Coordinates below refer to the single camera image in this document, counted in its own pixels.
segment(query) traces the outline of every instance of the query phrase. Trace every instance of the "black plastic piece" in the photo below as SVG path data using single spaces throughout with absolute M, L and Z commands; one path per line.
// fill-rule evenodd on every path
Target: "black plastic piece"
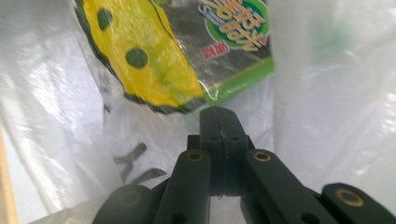
M 201 149 L 200 135 L 189 135 L 187 137 L 187 150 L 189 149 Z
M 396 218 L 385 207 L 360 189 L 346 184 L 325 186 L 320 201 L 340 223 L 396 223 Z
M 274 153 L 250 150 L 245 175 L 271 223 L 337 223 Z
M 201 111 L 200 128 L 200 147 L 212 157 L 211 195 L 241 195 L 249 138 L 238 117 L 229 109 L 212 107 Z
M 166 179 L 161 184 L 151 190 L 151 202 L 145 216 L 145 224 L 151 224 L 154 221 L 155 214 L 157 213 L 160 202 L 163 199 L 163 193 L 168 185 L 169 179 Z
M 202 150 L 180 154 L 163 193 L 154 224 L 205 224 L 209 208 L 210 155 Z
M 265 211 L 262 210 L 260 202 L 253 194 L 253 190 L 248 183 L 244 185 L 240 207 L 247 224 L 270 223 L 268 216 L 265 214 Z
M 100 208 L 93 224 L 144 224 L 152 199 L 146 187 L 127 185 L 114 191 Z

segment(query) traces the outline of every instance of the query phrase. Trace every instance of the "black dot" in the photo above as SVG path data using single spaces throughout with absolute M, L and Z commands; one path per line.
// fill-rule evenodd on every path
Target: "black dot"
M 104 31 L 113 21 L 113 15 L 111 15 L 111 12 L 105 8 L 99 9 L 97 18 L 101 31 Z
M 142 49 L 130 49 L 125 55 L 126 62 L 135 68 L 143 68 L 148 63 L 148 55 Z

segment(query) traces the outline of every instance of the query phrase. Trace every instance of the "plastic wrapper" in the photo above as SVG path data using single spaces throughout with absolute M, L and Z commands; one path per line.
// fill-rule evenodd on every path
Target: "plastic wrapper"
M 79 40 L 86 42 L 85 35 L 90 44 L 84 53 L 101 62 L 89 67 L 106 68 L 125 99 L 154 111 L 218 104 L 274 71 L 261 0 L 76 0 L 74 10 Z M 92 74 L 99 86 L 106 83 Z M 111 94 L 111 88 L 100 92 Z
M 395 6 L 268 7 L 276 77 L 220 105 L 307 187 L 346 182 L 396 213 Z M 164 115 L 125 99 L 80 25 L 71 24 L 70 8 L 61 0 L 0 3 L 0 116 L 52 214 L 37 223 L 90 222 L 114 189 L 170 175 L 187 135 L 198 133 L 200 108 Z M 238 199 L 212 205 L 213 223 L 244 223 Z

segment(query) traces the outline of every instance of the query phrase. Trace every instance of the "white plastic bag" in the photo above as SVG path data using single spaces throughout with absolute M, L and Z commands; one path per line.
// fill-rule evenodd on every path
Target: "white plastic bag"
M 396 213 L 396 2 L 271 1 L 275 153 Z
M 49 213 L 121 184 L 65 1 L 0 3 L 0 118 Z

